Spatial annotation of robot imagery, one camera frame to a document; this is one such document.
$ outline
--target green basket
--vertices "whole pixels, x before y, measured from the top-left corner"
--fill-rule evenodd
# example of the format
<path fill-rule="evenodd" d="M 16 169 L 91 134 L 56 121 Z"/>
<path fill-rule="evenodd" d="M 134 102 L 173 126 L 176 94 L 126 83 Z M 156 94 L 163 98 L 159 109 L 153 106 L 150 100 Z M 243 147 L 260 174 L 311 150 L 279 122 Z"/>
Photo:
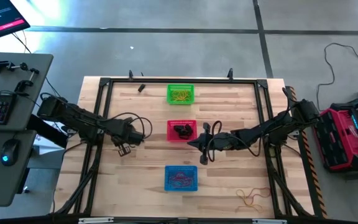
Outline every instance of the green basket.
<path fill-rule="evenodd" d="M 168 84 L 167 102 L 171 105 L 190 105 L 194 103 L 194 85 Z"/>

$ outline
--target plastic basket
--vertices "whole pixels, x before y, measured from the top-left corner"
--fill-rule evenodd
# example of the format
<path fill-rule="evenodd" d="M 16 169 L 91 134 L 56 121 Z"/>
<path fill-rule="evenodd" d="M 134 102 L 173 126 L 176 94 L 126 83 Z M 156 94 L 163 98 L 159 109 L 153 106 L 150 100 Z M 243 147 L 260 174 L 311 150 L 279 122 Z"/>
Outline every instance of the plastic basket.
<path fill-rule="evenodd" d="M 190 125 L 193 134 L 189 139 L 179 138 L 179 134 L 173 129 L 175 125 Z M 197 121 L 196 120 L 171 120 L 167 121 L 167 141 L 171 142 L 188 142 L 197 138 Z"/>
<path fill-rule="evenodd" d="M 165 166 L 166 191 L 197 191 L 196 166 Z"/>
<path fill-rule="evenodd" d="M 185 97 L 183 101 L 175 100 L 177 96 Z M 167 102 L 171 105 L 190 105 L 194 103 L 194 85 L 167 86 Z"/>

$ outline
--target computer mouse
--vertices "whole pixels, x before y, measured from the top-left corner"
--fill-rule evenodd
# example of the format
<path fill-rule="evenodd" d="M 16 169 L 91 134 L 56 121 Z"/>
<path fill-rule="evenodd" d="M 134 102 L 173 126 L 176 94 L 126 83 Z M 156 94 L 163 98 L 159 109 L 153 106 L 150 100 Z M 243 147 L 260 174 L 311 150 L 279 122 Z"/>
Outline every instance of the computer mouse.
<path fill-rule="evenodd" d="M 11 166 L 16 163 L 19 155 L 20 140 L 9 139 L 7 140 L 1 151 L 1 162 L 4 166 Z"/>

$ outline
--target table frame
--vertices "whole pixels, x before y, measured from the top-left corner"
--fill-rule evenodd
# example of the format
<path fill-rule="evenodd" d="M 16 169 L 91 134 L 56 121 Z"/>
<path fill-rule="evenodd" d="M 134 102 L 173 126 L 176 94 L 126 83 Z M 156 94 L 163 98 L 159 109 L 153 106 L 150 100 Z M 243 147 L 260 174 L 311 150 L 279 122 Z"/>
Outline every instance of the table frame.
<path fill-rule="evenodd" d="M 107 118 L 107 115 L 109 113 L 110 102 L 111 102 L 112 88 L 113 88 L 114 84 L 115 83 L 130 83 L 130 82 L 136 82 L 136 83 L 209 83 L 209 84 L 211 84 L 211 83 L 232 84 L 233 83 L 233 84 L 253 85 L 254 92 L 255 92 L 255 99 L 257 102 L 257 111 L 258 111 L 258 116 L 259 116 L 259 122 L 263 123 L 265 121 L 264 111 L 263 111 L 263 107 L 262 107 L 262 100 L 261 100 L 260 91 L 259 91 L 260 88 L 262 88 L 263 94 L 265 97 L 268 118 L 269 119 L 273 118 L 273 110 L 272 110 L 272 104 L 270 101 L 269 87 L 267 84 L 267 80 L 266 79 L 233 79 L 232 69 L 230 69 L 229 74 L 227 75 L 227 78 L 145 78 L 145 77 L 133 78 L 131 72 L 130 72 L 129 78 L 127 78 L 127 77 L 122 77 L 122 78 L 121 77 L 102 77 L 102 78 L 100 78 L 100 81 L 99 81 L 99 88 L 98 88 L 98 94 L 96 96 L 94 113 L 96 113 L 96 114 L 99 113 L 99 110 L 101 107 L 101 102 L 102 102 L 102 95 L 103 95 L 104 89 L 107 88 L 106 102 L 104 104 L 104 109 L 103 109 L 103 117 Z M 59 211 L 57 211 L 57 213 L 68 214 L 69 211 L 71 210 L 72 206 L 75 203 L 73 213 L 91 216 L 94 192 L 96 189 L 96 181 L 98 178 L 99 163 L 100 163 L 101 152 L 102 152 L 102 148 L 103 148 L 103 137 L 104 137 L 103 134 L 101 134 L 100 136 L 96 136 L 96 138 L 98 138 L 98 141 L 96 144 L 96 154 L 94 157 L 93 164 L 89 170 L 88 170 L 88 167 L 89 167 L 89 163 L 90 163 L 91 151 L 92 151 L 93 145 L 90 145 L 90 144 L 87 145 L 86 151 L 85 151 L 85 156 L 84 156 L 84 161 L 83 161 L 83 167 L 82 167 L 82 171 L 81 171 L 81 176 L 80 176 L 80 185 L 76 189 L 74 194 L 71 196 L 71 202 L 66 203 Z M 268 164 L 269 162 L 272 162 L 272 157 L 270 155 L 269 147 L 267 146 L 265 139 L 263 139 L 263 144 L 264 144 L 265 160 L 266 160 L 266 163 Z M 269 181 L 269 185 L 270 185 L 270 193 L 272 196 L 272 205 L 273 205 L 275 218 L 283 217 L 283 213 L 278 206 L 276 184 L 275 184 L 275 180 L 272 177 L 273 172 L 277 171 L 281 180 L 286 185 L 283 162 L 282 162 L 281 155 L 279 153 L 280 150 L 281 149 L 279 147 L 275 147 L 277 170 L 267 169 L 268 181 Z M 306 173 L 306 178 L 309 179 L 310 177 L 311 177 L 311 174 L 308 175 Z M 85 185 L 89 182 L 89 180 L 91 181 L 91 183 L 90 183 L 90 187 L 89 187 L 88 198 L 86 201 L 86 207 L 83 210 L 83 212 L 80 212 L 81 202 L 82 202 L 82 197 L 83 197 L 83 190 L 85 188 Z M 313 190 L 316 191 L 316 189 L 314 189 L 314 186 L 309 185 L 309 191 L 311 192 Z M 292 217 L 293 215 L 292 215 L 291 205 L 288 200 L 288 197 L 286 195 L 283 195 L 283 200 L 284 200 L 286 216 Z M 312 198 L 314 213 L 318 217 L 322 218 L 321 209 L 318 206 L 318 204 L 316 204 L 316 203 L 318 203 L 318 201 L 315 199 L 313 200 L 313 198 Z M 148 220 L 152 219 L 155 221 L 161 220 L 161 218 L 147 218 L 147 219 Z M 197 218 L 197 220 L 210 222 L 213 220 L 229 221 L 230 219 Z"/>

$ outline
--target gray floor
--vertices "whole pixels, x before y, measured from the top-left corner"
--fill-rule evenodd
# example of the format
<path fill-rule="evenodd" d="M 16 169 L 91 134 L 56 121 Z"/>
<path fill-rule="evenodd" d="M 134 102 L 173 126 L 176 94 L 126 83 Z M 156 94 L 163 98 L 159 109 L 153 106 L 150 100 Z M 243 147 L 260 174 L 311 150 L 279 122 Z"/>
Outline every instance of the gray floor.
<path fill-rule="evenodd" d="M 257 29 L 252 0 L 12 0 L 33 26 L 87 28 Z M 358 30 L 358 0 L 259 0 L 264 29 Z M 258 34 L 166 34 L 26 32 L 28 47 L 55 56 L 49 80 L 76 102 L 85 75 L 265 78 Z M 316 85 L 330 82 L 323 49 L 331 42 L 352 45 L 358 35 L 266 35 L 275 78 L 284 78 L 299 98 L 316 102 Z M 0 52 L 23 52 L 13 38 L 0 38 Z M 320 91 L 322 108 L 357 96 L 358 59 L 336 46 L 328 49 L 336 82 Z M 44 91 L 51 91 L 44 86 Z M 358 180 L 326 172 L 309 133 L 314 162 L 330 218 L 358 221 Z M 33 170 L 33 193 L 0 208 L 0 217 L 46 214 L 57 181 L 55 170 Z"/>

